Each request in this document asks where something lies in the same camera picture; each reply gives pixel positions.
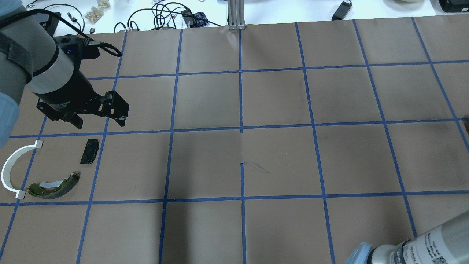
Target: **blue tape line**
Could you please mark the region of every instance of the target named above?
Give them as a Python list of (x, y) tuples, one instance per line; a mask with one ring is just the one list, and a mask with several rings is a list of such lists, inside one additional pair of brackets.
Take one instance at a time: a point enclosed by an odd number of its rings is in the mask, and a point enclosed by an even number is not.
[(119, 76), (119, 79), (165, 77), (165, 76), (176, 76), (176, 75), (174, 73), (147, 74), (147, 75), (128, 75), (128, 76)]
[[(171, 172), (171, 156), (173, 152), (173, 139), (174, 139), (174, 115), (176, 112), (176, 97), (177, 97), (177, 85), (179, 79), (179, 66), (181, 62), (181, 47), (182, 47), (182, 33), (179, 35), (179, 47), (177, 51), (177, 63), (176, 63), (176, 77), (174, 80), (174, 94), (173, 94), (173, 108), (171, 111), (171, 136), (169, 138), (169, 151), (168, 151), (168, 164), (166, 167), (166, 181), (165, 181), (165, 200), (168, 199), (168, 190), (169, 190), (169, 175)], [(159, 264), (163, 261), (163, 243), (165, 238), (165, 225), (166, 225), (166, 209), (167, 209), (167, 202), (163, 203), (163, 211), (161, 214), (161, 231), (159, 237)]]
[(358, 43), (360, 44), (360, 49), (362, 50), (363, 59), (365, 60), (366, 69), (367, 69), (368, 75), (370, 77), (371, 87), (373, 88), (373, 93), (375, 94), (376, 103), (378, 104), (379, 114), (381, 115), (381, 119), (383, 121), (383, 126), (384, 126), (384, 130), (385, 130), (385, 133), (386, 133), (387, 142), (389, 143), (389, 149), (391, 150), (391, 156), (393, 157), (394, 166), (395, 166), (396, 173), (397, 173), (397, 178), (399, 180), (399, 185), (401, 186), (402, 197), (404, 198), (404, 204), (406, 206), (407, 215), (409, 217), (410, 227), (412, 228), (412, 233), (413, 233), (414, 237), (417, 237), (417, 231), (415, 229), (414, 219), (412, 217), (412, 212), (410, 211), (410, 206), (409, 206), (409, 202), (407, 200), (406, 190), (404, 188), (404, 183), (402, 181), (401, 170), (399, 169), (399, 165), (397, 163), (396, 154), (394, 152), (393, 143), (391, 141), (391, 135), (389, 134), (389, 130), (388, 130), (388, 127), (387, 127), (387, 124), (386, 124), (386, 118), (384, 116), (383, 108), (381, 107), (381, 102), (379, 101), (379, 96), (378, 96), (378, 92), (376, 90), (375, 82), (373, 80), (373, 75), (371, 74), (370, 65), (368, 63), (368, 59), (366, 57), (366, 53), (365, 53), (365, 49), (363, 47), (362, 39), (360, 37), (360, 32), (358, 31), (358, 27), (356, 25), (355, 20), (353, 20), (353, 26), (355, 28), (356, 36), (358, 38)]
[(402, 193), (328, 194), (328, 198), (402, 196)]
[(287, 71), (287, 70), (302, 70), (303, 68), (278, 68), (278, 69), (257, 69), (257, 70), (242, 70), (243, 72), (264, 72), (264, 71)]
[(314, 125), (314, 115), (313, 115), (313, 110), (311, 106), (311, 97), (310, 97), (310, 88), (308, 84), (308, 76), (306, 74), (306, 66), (304, 62), (304, 53), (303, 53), (303, 45), (301, 43), (301, 37), (300, 37), (300, 31), (298, 29), (298, 23), (295, 22), (295, 29), (296, 29), (296, 36), (298, 37), (298, 45), (300, 47), (300, 55), (301, 55), (301, 62), (303, 66), (303, 76), (304, 76), (304, 84), (306, 87), (306, 98), (308, 99), (308, 108), (310, 111), (310, 117), (311, 117), (311, 124), (313, 124), (313, 138), (314, 138), (314, 147), (316, 151), (316, 160), (318, 163), (318, 171), (319, 171), (319, 180), (321, 182), (321, 194), (323, 198), (323, 205), (324, 205), (324, 216), (325, 216), (325, 224), (327, 228), (327, 238), (329, 240), (329, 250), (331, 253), (331, 261), (332, 264), (335, 264), (335, 256), (334, 256), (334, 246), (332, 243), (332, 234), (331, 234), (331, 224), (329, 221), (329, 210), (327, 209), (327, 194), (325, 191), (325, 185), (324, 185), (324, 177), (323, 177), (323, 171), (322, 171), (322, 165), (321, 165), (321, 156), (319, 154), (319, 147), (318, 147), (318, 138), (317, 138), (317, 133), (316, 133), (316, 126)]
[[(116, 89), (117, 79), (119, 77), (119, 71), (121, 70), (122, 58), (124, 57), (124, 50), (125, 50), (126, 41), (127, 41), (127, 32), (124, 33), (124, 40), (122, 42), (122, 49), (121, 49), (122, 55), (120, 56), (119, 63), (117, 64), (116, 75), (114, 77), (114, 83), (113, 83), (113, 91), (115, 91), (115, 89)], [(101, 141), (101, 146), (99, 148), (99, 155), (98, 155), (98, 160), (96, 162), (96, 169), (95, 169), (95, 172), (94, 172), (93, 183), (91, 185), (90, 197), (89, 197), (88, 203), (87, 203), (88, 206), (86, 208), (86, 214), (85, 214), (85, 219), (84, 219), (84, 223), (83, 223), (82, 234), (81, 234), (81, 237), (80, 237), (80, 244), (78, 246), (78, 252), (77, 252), (77, 255), (76, 255), (76, 264), (80, 263), (81, 256), (82, 256), (83, 242), (84, 242), (84, 239), (85, 239), (86, 227), (88, 226), (88, 219), (90, 217), (90, 210), (91, 210), (91, 205), (92, 205), (93, 196), (94, 196), (94, 189), (96, 187), (96, 180), (98, 179), (99, 166), (101, 165), (101, 158), (102, 158), (102, 155), (103, 155), (104, 144), (105, 144), (105, 141), (106, 141), (106, 134), (107, 134), (108, 125), (109, 125), (109, 118), (106, 118), (106, 123), (104, 125), (104, 131), (103, 131), (103, 139)]]
[(334, 126), (334, 125), (358, 125), (358, 124), (382, 124), (383, 121), (364, 121), (364, 122), (336, 122), (336, 123), (321, 123), (315, 126)]
[(404, 63), (378, 63), (378, 64), (369, 64), (370, 67), (380, 67), (380, 66), (405, 66), (405, 65), (425, 65), (429, 64), (428, 62), (404, 62)]
[[(469, 194), (469, 190), (447, 190), (447, 191), (417, 191), (406, 192), (406, 195), (451, 195)], [(327, 198), (354, 198), (354, 197), (386, 197), (401, 196), (402, 193), (363, 193), (363, 194), (327, 194)], [(146, 200), (114, 200), (114, 201), (92, 201), (92, 204), (129, 204), (129, 203), (163, 203), (163, 202), (219, 202), (219, 201), (242, 201), (242, 200), (288, 200), (288, 199), (322, 199), (322, 194), (296, 194), (296, 195), (258, 195), (258, 196), (229, 196), (210, 198), (178, 198), (178, 199), (146, 199)], [(44, 206), (44, 205), (85, 205), (88, 201), (72, 202), (21, 202), (20, 206)], [(0, 207), (15, 206), (16, 203), (0, 203)]]
[(278, 125), (249, 125), (243, 129), (286, 128), (286, 127), (312, 127), (311, 124), (278, 124)]
[(242, 230), (242, 264), (247, 263), (246, 253), (246, 199), (244, 192), (244, 163), (240, 164), (241, 172), (241, 230)]
[(115, 77), (93, 77), (93, 78), (88, 78), (89, 81), (94, 81), (94, 80), (110, 80), (114, 79)]
[(148, 200), (120, 200), (120, 201), (93, 201), (92, 204), (132, 204), (132, 203), (159, 203), (164, 199), (148, 199)]
[(86, 205), (88, 201), (75, 202), (22, 202), (19, 206), (44, 206), (44, 205)]
[(468, 63), (469, 60), (464, 60), (464, 61), (443, 61), (443, 62), (433, 62), (433, 64), (447, 64), (447, 63)]
[[(446, 64), (446, 63), (467, 63), (469, 60), (461, 61), (440, 61), (432, 62), (433, 64)], [(378, 63), (378, 64), (369, 64), (370, 67), (381, 67), (381, 66), (403, 66), (403, 65), (423, 65), (430, 64), (429, 62), (402, 62), (402, 63)], [(306, 67), (307, 70), (315, 69), (335, 69), (335, 68), (356, 68), (356, 67), (366, 67), (365, 64), (354, 64), (354, 65), (329, 65), (329, 66), (310, 66)], [(179, 73), (179, 75), (203, 75), (203, 74), (225, 74), (225, 73), (235, 73), (235, 72), (263, 72), (263, 71), (284, 71), (284, 70), (302, 70), (302, 67), (296, 68), (277, 68), (277, 69), (253, 69), (253, 70), (223, 70), (223, 71), (206, 71), (206, 72), (187, 72)], [(163, 77), (163, 76), (176, 76), (175, 73), (163, 73), (163, 74), (147, 74), (147, 75), (127, 75), (119, 76), (119, 79), (124, 78), (146, 78), (146, 77)], [(114, 79), (115, 77), (93, 77), (88, 78), (88, 80), (106, 80)]]
[(242, 44), (241, 44), (241, 30), (238, 30), (238, 56), (239, 56), (239, 126), (240, 133), (243, 132), (242, 123)]
[(107, 135), (124, 135), (124, 134), (152, 134), (152, 133), (169, 133), (171, 130), (142, 130), (142, 131), (115, 131), (107, 132)]
[(227, 73), (234, 73), (230, 70), (222, 70), (222, 71), (203, 71), (203, 72), (188, 72), (188, 73), (179, 73), (179, 76), (182, 75), (207, 75), (207, 74), (227, 74)]
[[(468, 121), (468, 118), (458, 118), (458, 121)], [(432, 122), (454, 122), (452, 118), (446, 119), (424, 119), (424, 120), (395, 120), (386, 121), (387, 124), (407, 124), (407, 123), (432, 123)], [(319, 123), (315, 126), (336, 126), (336, 125), (360, 125), (360, 124), (383, 124), (383, 121), (360, 121), (360, 122), (335, 122), (335, 123)], [(285, 127), (311, 127), (312, 124), (278, 124), (278, 125), (249, 125), (243, 126), (242, 129), (262, 129), (262, 128), (285, 128)], [(196, 132), (196, 131), (214, 131), (214, 130), (238, 130), (239, 126), (230, 127), (204, 127), (204, 128), (183, 128), (174, 129), (174, 132)], [(121, 135), (121, 134), (147, 134), (147, 133), (169, 133), (171, 130), (140, 130), (140, 131), (115, 131), (106, 132), (106, 135)], [(69, 134), (43, 134), (42, 138), (52, 137), (75, 137), (75, 136), (102, 136), (102, 132), (89, 132), (89, 133), (69, 133)], [(37, 138), (38, 135), (17, 135), (10, 136), (11, 139), (18, 138)]]
[(205, 127), (205, 128), (184, 128), (174, 129), (174, 132), (195, 132), (195, 131), (214, 131), (214, 130), (238, 130), (239, 126), (230, 127)]
[(18, 210), (18, 205), (15, 205), (15, 208), (13, 208), (13, 213), (10, 218), (10, 223), (8, 224), (7, 233), (5, 234), (5, 238), (3, 239), (3, 244), (0, 249), (0, 261), (3, 256), (3, 252), (5, 251), (5, 246), (7, 245), (7, 240), (8, 240), (8, 237), (10, 236), (11, 226), (13, 225), (13, 221), (15, 220), (17, 210)]
[[(46, 121), (47, 121), (47, 117), (44, 116), (44, 119), (42, 120), (41, 128), (39, 130), (39, 135), (37, 137), (38, 140), (41, 139), (41, 135), (42, 135), (42, 132), (44, 131)], [(34, 157), (36, 156), (36, 150), (37, 149), (34, 149), (33, 152), (32, 152), (31, 159), (30, 159), (30, 162), (28, 164), (28, 169), (26, 170), (26, 174), (24, 175), (23, 183), (21, 184), (21, 190), (24, 190), (24, 187), (26, 186), (26, 181), (28, 180), (28, 176), (29, 176), (29, 173), (31, 171), (31, 166), (32, 166), (32, 163), (34, 161)], [(15, 208), (13, 209), (13, 213), (11, 214), (10, 223), (8, 224), (8, 229), (7, 229), (7, 232), (5, 234), (5, 238), (3, 239), (3, 243), (2, 243), (2, 246), (1, 246), (1, 249), (0, 249), (0, 261), (1, 261), (1, 258), (3, 256), (3, 252), (5, 250), (5, 247), (7, 245), (8, 237), (10, 236), (11, 227), (13, 226), (13, 222), (15, 220), (16, 212), (18, 210), (18, 206), (20, 204), (20, 201), (21, 201), (20, 199), (16, 199)]]
[(305, 67), (307, 70), (317, 70), (317, 69), (338, 69), (338, 68), (358, 68), (365, 67), (364, 64), (354, 64), (354, 65), (331, 65), (331, 66), (312, 66)]
[(261, 195), (246, 196), (245, 200), (283, 200), (283, 199), (317, 199), (323, 198), (322, 194), (298, 194), (298, 195)]
[(469, 194), (469, 190), (407, 192), (407, 195)]
[(431, 70), (433, 71), (433, 74), (435, 75), (435, 78), (436, 78), (436, 80), (438, 82), (438, 85), (441, 89), (441, 93), (445, 97), (445, 100), (446, 100), (446, 103), (448, 104), (449, 110), (451, 111), (451, 114), (453, 115), (453, 119), (456, 122), (456, 125), (458, 126), (458, 130), (459, 130), (459, 133), (461, 134), (462, 141), (464, 141), (464, 144), (466, 145), (466, 149), (469, 152), (468, 141), (466, 139), (466, 136), (464, 135), (464, 131), (462, 130), (461, 124), (459, 124), (459, 122), (458, 122), (458, 117), (456, 116), (456, 113), (453, 109), (453, 106), (451, 105), (451, 102), (449, 101), (449, 97), (445, 92), (443, 84), (441, 83), (441, 80), (438, 76), (437, 70), (435, 69), (435, 66), (433, 65), (433, 62), (431, 61), (430, 54), (428, 53), (427, 47), (425, 46), (425, 43), (424, 43), (424, 39), (422, 38), (422, 35), (420, 34), (420, 31), (418, 30), (417, 24), (415, 23), (415, 19), (413, 17), (411, 17), (410, 19), (412, 19), (412, 23), (414, 25), (415, 31), (417, 32), (417, 35), (418, 35), (418, 38), (420, 40), (420, 43), (422, 44), (422, 47), (424, 48), (425, 55), (427, 56), (428, 62), (430, 63), (430, 66), (431, 66)]

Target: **black cable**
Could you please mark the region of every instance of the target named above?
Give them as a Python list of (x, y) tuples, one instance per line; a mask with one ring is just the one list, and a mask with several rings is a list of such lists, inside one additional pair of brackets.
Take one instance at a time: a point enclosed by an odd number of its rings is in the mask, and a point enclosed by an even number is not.
[[(135, 11), (134, 13), (132, 13), (132, 14), (130, 15), (129, 20), (128, 20), (128, 24), (130, 23), (130, 19), (132, 18), (133, 15), (135, 15), (135, 13), (140, 12), (140, 11), (145, 11), (145, 10), (155, 10), (155, 9), (152, 9), (152, 8), (142, 8), (142, 9), (139, 9), (139, 10)], [(174, 13), (174, 14), (178, 14), (178, 15), (182, 15), (182, 16), (186, 16), (186, 17), (192, 17), (192, 18), (194, 18), (194, 19), (196, 19), (196, 20), (202, 20), (202, 21), (205, 21), (205, 22), (214, 24), (214, 25), (219, 26), (219, 27), (222, 26), (222, 25), (219, 25), (219, 24), (214, 23), (214, 22), (212, 22), (212, 21), (209, 21), (209, 20), (207, 20), (207, 19), (195, 17), (195, 16), (193, 16), (193, 15), (191, 16), (191, 15), (188, 15), (188, 14), (183, 14), (183, 13), (179, 13), (179, 12), (172, 12), (172, 11), (166, 11), (166, 10), (156, 10), (156, 11), (168, 12), (168, 13)]]
[[(65, 20), (61, 16), (59, 16), (59, 15), (57, 15), (54, 12), (51, 12), (49, 10), (45, 10), (45, 9), (34, 9), (34, 10), (26, 11), (26, 12), (21, 12), (21, 13), (13, 15), (11, 17), (5, 18), (4, 20), (0, 21), (0, 29), (6, 27), (8, 25), (11, 25), (12, 23), (14, 23), (18, 20), (21, 20), (23, 18), (32, 16), (32, 15), (35, 15), (35, 14), (46, 14), (46, 15), (53, 16), (53, 17), (57, 18), (58, 20), (62, 21), (65, 25), (69, 26), (71, 29), (75, 30), (80, 36), (82, 36), (86, 39), (90, 39), (90, 41), (94, 41), (92, 38), (88, 37), (88, 35), (83, 33), (81, 30), (76, 28), (74, 25), (70, 24), (67, 20)], [(98, 47), (102, 48), (104, 51), (106, 51), (107, 53), (109, 53), (113, 56), (116, 56), (116, 57), (122, 56), (122, 53), (120, 52), (120, 50), (117, 49), (116, 47), (114, 47), (113, 45), (109, 44), (109, 43), (101, 42)]]
[(80, 31), (82, 31), (82, 32), (83, 32), (83, 30), (82, 30), (82, 26), (80, 25), (80, 23), (79, 23), (78, 21), (77, 21), (77, 22), (75, 22), (75, 23), (77, 23), (77, 24), (78, 24), (78, 29), (79, 29)]
[(132, 29), (132, 31), (134, 30), (134, 28), (132, 27), (132, 22), (135, 24), (135, 26), (137, 27), (137, 31), (140, 31), (140, 29), (138, 28), (138, 25), (137, 23), (135, 23), (135, 21), (130, 21), (130, 28)]
[(83, 18), (83, 14), (80, 12), (80, 10), (78, 10), (78, 8), (72, 6), (72, 5), (69, 5), (69, 4), (52, 4), (52, 5), (48, 5), (46, 6), (45, 8), (43, 9), (47, 9), (48, 7), (53, 7), (53, 6), (67, 6), (67, 7), (71, 7), (71, 8), (75, 8), (75, 10), (80, 14), (80, 16), (82, 17), (83, 19), (83, 30), (82, 28), (80, 27), (80, 31), (84, 31), (85, 30), (85, 19)]
[(124, 27), (124, 30), (127, 31), (127, 28), (125, 27), (124, 23), (118, 22), (118, 23), (114, 26), (114, 33), (116, 33), (116, 28), (117, 28), (117, 26), (118, 26), (119, 24), (121, 24), (121, 25)]
[[(164, 5), (163, 5), (163, 4), (160, 4), (160, 5), (162, 5), (163, 7), (165, 7), (165, 8), (169, 11), (168, 5), (171, 5), (171, 4), (180, 5), (178, 8), (185, 8), (187, 11), (189, 11), (190, 16), (191, 16), (192, 18), (194, 18), (194, 15), (192, 14), (192, 11), (189, 9), (189, 7), (187, 7), (187, 6), (185, 6), (185, 5), (181, 4), (181, 3), (178, 3), (178, 2), (169, 2), (169, 3), (166, 3), (166, 4), (164, 4)], [(173, 20), (173, 25), (174, 25), (174, 27), (176, 27), (176, 22), (174, 21), (173, 13), (176, 13), (176, 12), (174, 12), (176, 9), (177, 9), (177, 8), (173, 9), (173, 11), (170, 11), (169, 14), (166, 16), (166, 17), (171, 16), (171, 19)]]
[(151, 8), (155, 8), (156, 5), (158, 5), (159, 3), (163, 2), (164, 0), (159, 0), (158, 2), (156, 2)]
[[(172, 3), (167, 3), (167, 4), (165, 4), (165, 5), (160, 4), (160, 5), (162, 5), (163, 8), (166, 8), (166, 9), (169, 11), (168, 4), (172, 4)], [(174, 12), (175, 10), (179, 9), (179, 8), (185, 8), (185, 7), (184, 7), (183, 5), (182, 5), (181, 7), (176, 7), (176, 8), (173, 9), (167, 16), (163, 16), (162, 12), (160, 12), (159, 14), (157, 14), (157, 15), (155, 16), (155, 18), (153, 19), (153, 25), (155, 26), (155, 28), (157, 27), (157, 25), (159, 26), (160, 24), (161, 24), (161, 26), (164, 26), (164, 25), (166, 24), (166, 18), (168, 18), (169, 16), (171, 16), (171, 21), (173, 21), (173, 26), (174, 26), (174, 28), (176, 28), (176, 22), (174, 21), (173, 12)]]
[(163, 26), (161, 26), (161, 27), (159, 27), (159, 28), (153, 28), (153, 29), (150, 29), (150, 30), (151, 30), (151, 31), (152, 31), (152, 30), (159, 30), (159, 29), (162, 29), (162, 28), (176, 29), (176, 28), (174, 28), (174, 27), (163, 27)]

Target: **metal post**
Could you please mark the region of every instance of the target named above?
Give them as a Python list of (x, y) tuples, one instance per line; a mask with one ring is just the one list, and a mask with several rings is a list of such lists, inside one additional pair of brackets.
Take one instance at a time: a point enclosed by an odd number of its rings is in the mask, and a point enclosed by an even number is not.
[(228, 0), (228, 28), (231, 30), (245, 29), (244, 0)]

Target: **white table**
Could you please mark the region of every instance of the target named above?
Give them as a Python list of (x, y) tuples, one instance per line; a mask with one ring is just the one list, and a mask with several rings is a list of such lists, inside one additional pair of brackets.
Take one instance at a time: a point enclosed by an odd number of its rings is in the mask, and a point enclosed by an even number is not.
[[(406, 16), (434, 16), (447, 15), (443, 12), (438, 0), (421, 0), (420, 2), (408, 3), (401, 0), (352, 0), (353, 6), (345, 19), (367, 19)], [(24, 5), (31, 0), (23, 0)], [(193, 13), (204, 12), (210, 21), (227, 24), (227, 3), (221, 0), (178, 0), (188, 6)], [(342, 0), (245, 0), (246, 24), (268, 24), (268, 23), (290, 23), (306, 21), (331, 20), (333, 13)], [(83, 14), (91, 6), (97, 6), (96, 0), (39, 0), (35, 3), (37, 8), (43, 8), (50, 4), (66, 3), (77, 7)], [(117, 22), (127, 24), (131, 13), (141, 8), (151, 8), (151, 0), (110, 0), (111, 9), (96, 24), (92, 25), (85, 19), (85, 33), (91, 27), (96, 29), (95, 33), (113, 32)], [(51, 11), (61, 12), (68, 20), (67, 12), (82, 23), (78, 13), (70, 7), (61, 6), (50, 8)], [(153, 28), (153, 15), (151, 11), (141, 11), (132, 17), (141, 30)], [(183, 20), (180, 15), (176, 18), (177, 28), (182, 28)], [(56, 35), (73, 34), (66, 25), (60, 23)]]

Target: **label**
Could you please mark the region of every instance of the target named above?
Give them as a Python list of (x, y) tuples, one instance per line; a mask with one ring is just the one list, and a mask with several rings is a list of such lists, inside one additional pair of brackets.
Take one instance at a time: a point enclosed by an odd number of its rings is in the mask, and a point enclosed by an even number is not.
[(441, 235), (441, 226), (419, 236), (402, 248), (406, 264), (458, 264)]

